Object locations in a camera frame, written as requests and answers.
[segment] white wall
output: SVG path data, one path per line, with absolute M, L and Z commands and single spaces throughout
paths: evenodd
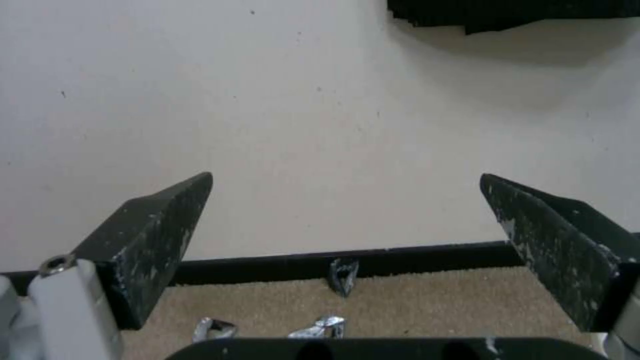
M 504 238 L 482 172 L 634 227 L 639 27 L 465 37 L 382 0 L 0 0 L 0 271 L 203 170 L 189 259 Z

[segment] chipped paint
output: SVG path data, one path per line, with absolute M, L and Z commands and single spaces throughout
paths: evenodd
M 513 240 L 516 234 L 516 219 L 500 220 L 504 232 L 509 236 L 509 240 Z

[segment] silver metal fragment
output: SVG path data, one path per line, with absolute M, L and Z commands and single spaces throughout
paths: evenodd
M 198 325 L 196 325 L 191 341 L 193 343 L 199 343 L 200 341 L 211 339 L 233 338 L 237 331 L 238 328 L 234 324 L 212 319 L 207 316 L 202 318 L 198 322 Z
M 322 316 L 314 322 L 313 326 L 294 331 L 287 337 L 291 339 L 342 339 L 344 338 L 345 323 L 345 319 L 339 316 Z
M 329 287 L 342 297 L 348 297 L 355 285 L 360 264 L 353 259 L 336 259 L 329 266 Z

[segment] beige carpet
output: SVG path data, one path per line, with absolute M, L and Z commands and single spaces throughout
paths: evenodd
M 284 337 L 318 316 L 347 320 L 346 336 L 546 336 L 582 345 L 578 332 L 525 268 L 358 279 L 348 299 L 324 280 L 183 286 L 165 290 L 141 331 L 124 332 L 125 359 L 163 359 L 191 341 L 203 316 L 238 336 Z

